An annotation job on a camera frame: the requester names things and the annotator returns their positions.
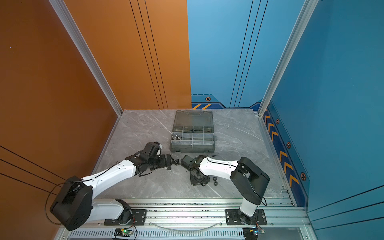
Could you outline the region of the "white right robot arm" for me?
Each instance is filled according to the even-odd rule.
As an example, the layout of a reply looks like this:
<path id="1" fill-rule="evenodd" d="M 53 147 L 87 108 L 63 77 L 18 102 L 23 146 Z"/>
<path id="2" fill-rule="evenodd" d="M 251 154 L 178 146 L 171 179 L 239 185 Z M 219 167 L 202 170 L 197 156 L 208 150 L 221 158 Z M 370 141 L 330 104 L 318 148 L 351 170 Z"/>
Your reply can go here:
<path id="1" fill-rule="evenodd" d="M 264 194 L 270 177 L 246 157 L 238 161 L 217 160 L 200 155 L 196 158 L 184 156 L 181 165 L 190 173 L 191 184 L 205 186 L 210 177 L 230 180 L 243 197 L 240 215 L 251 219 L 258 206 L 266 205 Z"/>

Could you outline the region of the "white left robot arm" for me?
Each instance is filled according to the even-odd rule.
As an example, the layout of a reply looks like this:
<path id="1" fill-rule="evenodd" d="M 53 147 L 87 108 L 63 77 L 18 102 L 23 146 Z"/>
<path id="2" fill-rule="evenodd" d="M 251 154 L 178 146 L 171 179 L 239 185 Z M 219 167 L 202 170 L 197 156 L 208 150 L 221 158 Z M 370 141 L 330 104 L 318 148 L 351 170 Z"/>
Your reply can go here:
<path id="1" fill-rule="evenodd" d="M 68 178 L 61 184 L 62 188 L 45 212 L 51 213 L 68 231 L 99 220 L 112 221 L 122 226 L 132 224 L 134 216 L 128 203 L 122 199 L 104 203 L 97 200 L 97 196 L 124 180 L 146 176 L 146 170 L 171 170 L 173 165 L 179 164 L 180 160 L 174 159 L 171 154 L 162 154 L 159 142 L 149 142 L 143 150 L 106 170 L 83 178 Z"/>

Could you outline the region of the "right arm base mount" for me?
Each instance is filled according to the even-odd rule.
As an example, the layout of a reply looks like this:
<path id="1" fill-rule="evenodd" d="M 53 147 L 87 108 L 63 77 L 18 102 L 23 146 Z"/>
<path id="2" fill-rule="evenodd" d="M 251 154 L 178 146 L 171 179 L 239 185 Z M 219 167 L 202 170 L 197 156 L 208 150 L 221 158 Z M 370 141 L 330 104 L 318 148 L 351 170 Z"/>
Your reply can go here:
<path id="1" fill-rule="evenodd" d="M 247 225 L 247 226 L 266 226 L 267 218 L 263 209 L 256 209 L 253 216 L 242 213 L 240 209 L 226 209 L 226 223 L 229 226 Z"/>

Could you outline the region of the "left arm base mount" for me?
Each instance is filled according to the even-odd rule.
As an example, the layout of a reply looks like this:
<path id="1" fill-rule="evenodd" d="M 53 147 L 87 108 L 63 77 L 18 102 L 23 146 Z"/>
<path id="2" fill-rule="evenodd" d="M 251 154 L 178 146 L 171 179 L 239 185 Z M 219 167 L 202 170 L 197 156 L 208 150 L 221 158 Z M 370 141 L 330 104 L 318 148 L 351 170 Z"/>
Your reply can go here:
<path id="1" fill-rule="evenodd" d="M 132 207 L 122 199 L 115 199 L 123 207 L 123 211 L 117 219 L 105 219 L 105 226 L 143 226 L 147 218 L 147 210 L 132 209 Z"/>

